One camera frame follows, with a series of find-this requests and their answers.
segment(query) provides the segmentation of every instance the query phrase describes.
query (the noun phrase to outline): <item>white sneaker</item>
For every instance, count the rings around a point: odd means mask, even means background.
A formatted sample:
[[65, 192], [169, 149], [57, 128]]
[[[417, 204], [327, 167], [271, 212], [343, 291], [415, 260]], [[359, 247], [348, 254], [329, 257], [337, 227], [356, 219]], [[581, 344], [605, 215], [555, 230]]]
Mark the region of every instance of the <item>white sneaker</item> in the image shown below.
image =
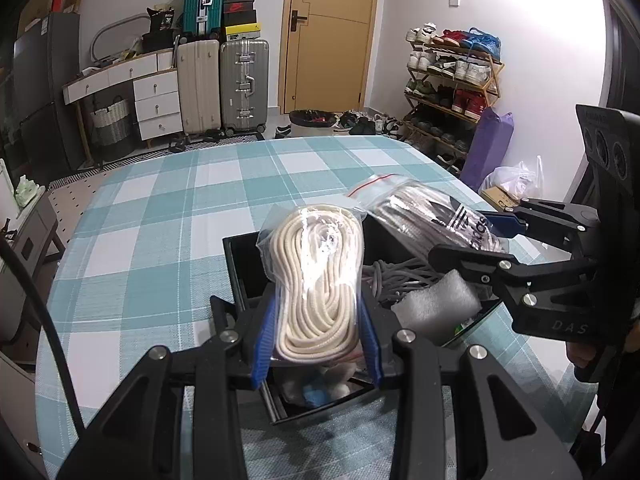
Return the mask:
[[412, 70], [418, 70], [418, 62], [420, 61], [420, 56], [422, 55], [422, 53], [418, 50], [414, 50], [410, 55], [409, 55], [409, 61], [407, 61], [407, 68], [410, 68]]
[[466, 71], [465, 81], [476, 86], [484, 86], [491, 77], [491, 68], [488, 66], [478, 65], [477, 63], [469, 63]]
[[418, 61], [418, 70], [422, 72], [427, 72], [427, 68], [429, 65], [432, 65], [436, 62], [436, 53], [433, 50], [428, 50], [427, 52], [423, 52], [420, 56], [420, 60]]
[[415, 41], [424, 44], [430, 44], [433, 37], [436, 35], [436, 26], [433, 23], [425, 23], [415, 35]]
[[405, 39], [407, 41], [409, 41], [410, 43], [413, 43], [415, 41], [415, 35], [418, 33], [420, 29], [419, 28], [412, 28], [411, 30], [409, 30], [409, 32], [406, 34]]
[[469, 68], [469, 63], [464, 59], [459, 59], [456, 61], [456, 74], [454, 75], [455, 79], [464, 79], [466, 75], [466, 71]]

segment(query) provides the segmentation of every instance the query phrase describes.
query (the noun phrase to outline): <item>coiled rope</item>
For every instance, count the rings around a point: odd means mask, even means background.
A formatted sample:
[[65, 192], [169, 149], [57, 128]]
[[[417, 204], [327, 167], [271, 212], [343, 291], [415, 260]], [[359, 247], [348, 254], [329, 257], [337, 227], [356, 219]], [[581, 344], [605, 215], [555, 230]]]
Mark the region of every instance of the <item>coiled rope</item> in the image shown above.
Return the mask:
[[274, 229], [270, 255], [279, 290], [279, 357], [320, 364], [356, 347], [363, 252], [362, 224], [338, 206], [298, 209]]

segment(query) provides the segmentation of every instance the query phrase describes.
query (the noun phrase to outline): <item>wooden door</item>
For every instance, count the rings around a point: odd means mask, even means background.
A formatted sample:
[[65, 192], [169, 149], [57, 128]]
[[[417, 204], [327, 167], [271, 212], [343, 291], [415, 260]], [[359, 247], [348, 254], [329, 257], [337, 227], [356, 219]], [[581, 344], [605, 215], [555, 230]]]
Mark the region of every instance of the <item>wooden door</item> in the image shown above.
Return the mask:
[[285, 113], [360, 107], [373, 4], [291, 0]]

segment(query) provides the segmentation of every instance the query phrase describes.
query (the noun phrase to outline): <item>purple bag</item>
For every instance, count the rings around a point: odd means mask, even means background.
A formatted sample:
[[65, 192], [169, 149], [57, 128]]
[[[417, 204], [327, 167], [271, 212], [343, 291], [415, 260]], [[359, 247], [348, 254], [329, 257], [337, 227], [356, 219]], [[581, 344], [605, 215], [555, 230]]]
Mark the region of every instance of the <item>purple bag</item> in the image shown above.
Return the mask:
[[478, 192], [485, 177], [500, 166], [513, 134], [513, 114], [500, 117], [491, 107], [482, 112], [460, 180]]

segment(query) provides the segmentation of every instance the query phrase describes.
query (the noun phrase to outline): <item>red sneaker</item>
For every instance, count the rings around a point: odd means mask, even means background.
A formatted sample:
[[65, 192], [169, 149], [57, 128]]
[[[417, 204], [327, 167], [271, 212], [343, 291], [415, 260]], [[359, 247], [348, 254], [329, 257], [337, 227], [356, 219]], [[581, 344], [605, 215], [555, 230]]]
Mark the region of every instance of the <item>red sneaker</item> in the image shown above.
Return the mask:
[[456, 90], [456, 94], [453, 98], [453, 105], [451, 106], [451, 109], [454, 112], [463, 114], [466, 108], [467, 99], [468, 99], [468, 95], [465, 90], [461, 90], [461, 89]]
[[466, 103], [465, 115], [479, 121], [482, 112], [487, 107], [486, 99], [479, 92], [466, 92], [466, 97], [468, 102]]
[[431, 41], [436, 44], [448, 44], [452, 46], [460, 46], [461, 40], [466, 40], [468, 38], [468, 32], [464, 32], [463, 30], [449, 30], [446, 29], [442, 32], [442, 36], [437, 36], [436, 38], [432, 38]]

